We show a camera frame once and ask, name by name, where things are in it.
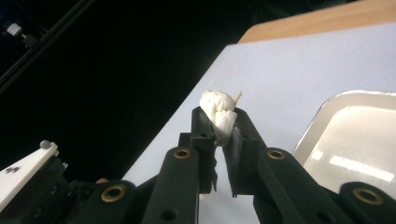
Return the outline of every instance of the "garlic bulb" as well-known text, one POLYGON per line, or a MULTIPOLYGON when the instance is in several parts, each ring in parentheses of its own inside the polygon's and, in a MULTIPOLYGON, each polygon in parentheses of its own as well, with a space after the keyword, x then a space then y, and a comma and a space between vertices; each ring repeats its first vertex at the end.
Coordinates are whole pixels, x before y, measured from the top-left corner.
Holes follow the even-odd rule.
POLYGON ((219 147, 227 146, 230 141, 237 117, 233 110, 240 96, 241 92, 233 100, 230 95, 222 91, 205 91, 202 94, 200 107, 213 124, 217 136, 216 145, 219 147))

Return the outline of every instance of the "dark background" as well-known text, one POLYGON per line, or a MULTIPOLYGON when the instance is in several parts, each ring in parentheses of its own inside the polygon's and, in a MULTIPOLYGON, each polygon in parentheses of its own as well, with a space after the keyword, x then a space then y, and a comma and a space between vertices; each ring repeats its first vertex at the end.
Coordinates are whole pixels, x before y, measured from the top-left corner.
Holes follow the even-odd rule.
MULTIPOLYGON (((8 2, 40 36, 78 0, 8 2)), ((120 179, 249 27, 345 2, 97 0, 0 94, 0 169, 48 139, 67 180, 120 179)), ((1 35, 0 74, 26 51, 1 35)))

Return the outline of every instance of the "white garlic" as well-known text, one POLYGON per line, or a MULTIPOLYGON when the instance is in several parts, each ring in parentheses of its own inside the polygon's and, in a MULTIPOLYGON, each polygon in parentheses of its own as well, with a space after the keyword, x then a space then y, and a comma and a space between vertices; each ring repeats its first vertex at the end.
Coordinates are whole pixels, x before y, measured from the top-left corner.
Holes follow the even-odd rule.
POLYGON ((205 91, 202 94, 200 107, 213 124, 217 135, 216 144, 219 147, 227 146, 230 141, 237 117, 233 110, 240 96, 241 92, 233 100, 230 95, 222 91, 205 91))

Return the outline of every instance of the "wooden surface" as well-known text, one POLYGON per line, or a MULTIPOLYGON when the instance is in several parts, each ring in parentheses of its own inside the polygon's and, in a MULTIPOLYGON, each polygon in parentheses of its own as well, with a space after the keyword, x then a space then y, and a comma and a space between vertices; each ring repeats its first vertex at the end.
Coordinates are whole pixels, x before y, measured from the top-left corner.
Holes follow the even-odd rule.
POLYGON ((362 0, 252 26, 239 43, 396 21, 396 0, 362 0))

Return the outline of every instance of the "wooden edge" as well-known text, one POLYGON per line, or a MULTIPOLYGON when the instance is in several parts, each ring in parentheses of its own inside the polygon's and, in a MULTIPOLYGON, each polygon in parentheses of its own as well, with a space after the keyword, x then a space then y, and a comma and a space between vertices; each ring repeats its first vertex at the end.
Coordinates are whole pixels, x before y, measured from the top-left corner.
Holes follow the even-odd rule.
POLYGON ((249 28, 238 43, 311 35, 396 21, 395 0, 364 0, 249 28))

